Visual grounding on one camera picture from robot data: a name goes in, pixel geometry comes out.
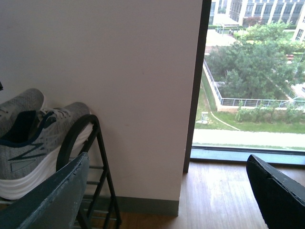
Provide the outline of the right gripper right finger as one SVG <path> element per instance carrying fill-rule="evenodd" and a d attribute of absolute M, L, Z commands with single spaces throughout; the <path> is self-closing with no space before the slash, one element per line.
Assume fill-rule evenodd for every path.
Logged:
<path fill-rule="evenodd" d="M 246 172 L 262 217 L 269 229 L 305 227 L 305 187 L 255 155 Z"/>

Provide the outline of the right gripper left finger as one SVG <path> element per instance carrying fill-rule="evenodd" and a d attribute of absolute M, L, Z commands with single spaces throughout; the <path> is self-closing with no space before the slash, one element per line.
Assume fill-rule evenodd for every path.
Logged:
<path fill-rule="evenodd" d="M 81 153 L 0 212 L 2 229 L 71 229 L 84 195 L 89 158 Z"/>

